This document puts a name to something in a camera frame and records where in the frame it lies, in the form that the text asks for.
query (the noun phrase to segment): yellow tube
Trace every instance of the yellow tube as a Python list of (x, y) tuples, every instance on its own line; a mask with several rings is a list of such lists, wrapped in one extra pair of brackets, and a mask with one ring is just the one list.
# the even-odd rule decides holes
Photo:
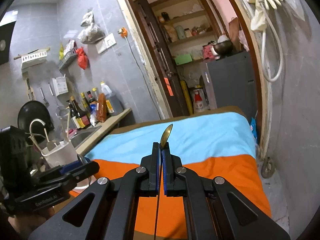
[(192, 107), (192, 103), (191, 103), (191, 98), (188, 92), (188, 86), (185, 80), (180, 80), (180, 85), (182, 87), (182, 91), (183, 91), (183, 95), (186, 99), (186, 103), (187, 103), (187, 107), (188, 107), (188, 111), (189, 114), (192, 115), (193, 114), (193, 107)]

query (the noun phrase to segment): green box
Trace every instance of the green box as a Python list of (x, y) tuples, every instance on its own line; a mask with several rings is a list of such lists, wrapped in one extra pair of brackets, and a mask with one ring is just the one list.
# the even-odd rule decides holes
[(176, 65), (182, 65), (188, 62), (192, 61), (191, 55), (190, 53), (188, 54), (184, 54), (184, 55), (180, 55), (174, 58), (174, 61), (176, 62)]

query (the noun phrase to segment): orange plug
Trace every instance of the orange plug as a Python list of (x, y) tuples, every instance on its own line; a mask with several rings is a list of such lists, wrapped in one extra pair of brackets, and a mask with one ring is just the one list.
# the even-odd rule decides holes
[(128, 31), (126, 28), (122, 27), (120, 32), (121, 37), (128, 37)]

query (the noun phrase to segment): bed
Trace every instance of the bed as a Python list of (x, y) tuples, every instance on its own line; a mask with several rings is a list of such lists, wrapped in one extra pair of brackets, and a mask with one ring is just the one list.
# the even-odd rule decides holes
[[(241, 110), (233, 106), (115, 129), (87, 154), (100, 165), (95, 177), (116, 179), (138, 167), (170, 123), (171, 154), (179, 156), (183, 166), (202, 177), (226, 178), (271, 217), (258, 175), (250, 126)], [(140, 198), (134, 239), (153, 239), (156, 206), (157, 198)], [(156, 235), (157, 239), (187, 239), (182, 198), (165, 197), (162, 187)]]

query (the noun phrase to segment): floor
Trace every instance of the floor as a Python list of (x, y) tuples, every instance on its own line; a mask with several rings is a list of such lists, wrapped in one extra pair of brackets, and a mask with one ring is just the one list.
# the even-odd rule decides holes
[(270, 207), (272, 219), (289, 233), (289, 215), (287, 202), (284, 196), (282, 184), (277, 170), (269, 179), (264, 179), (261, 174), (262, 163), (258, 164), (259, 175), (262, 181), (264, 193), (266, 194)]

